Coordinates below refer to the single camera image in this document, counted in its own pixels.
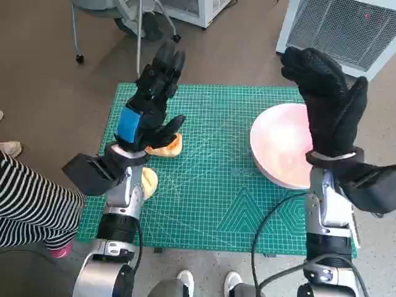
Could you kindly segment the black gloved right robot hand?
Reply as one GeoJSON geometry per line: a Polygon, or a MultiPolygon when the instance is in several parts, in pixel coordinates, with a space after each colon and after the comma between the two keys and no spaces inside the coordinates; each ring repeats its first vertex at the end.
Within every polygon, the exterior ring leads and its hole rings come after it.
{"type": "Polygon", "coordinates": [[[359,77],[348,86],[338,62],[314,48],[288,47],[281,63],[282,76],[297,85],[306,104],[313,152],[327,158],[356,154],[368,80],[359,77]]]}

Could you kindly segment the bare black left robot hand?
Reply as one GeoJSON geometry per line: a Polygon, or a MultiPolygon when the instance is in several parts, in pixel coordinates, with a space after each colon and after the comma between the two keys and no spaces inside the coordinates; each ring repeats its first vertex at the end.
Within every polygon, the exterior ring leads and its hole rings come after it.
{"type": "Polygon", "coordinates": [[[121,110],[114,135],[124,150],[159,149],[176,139],[186,117],[180,114],[167,124],[164,122],[167,102],[176,94],[185,58],[177,43],[168,40],[158,49],[152,62],[144,67],[137,79],[135,94],[121,110]]]}

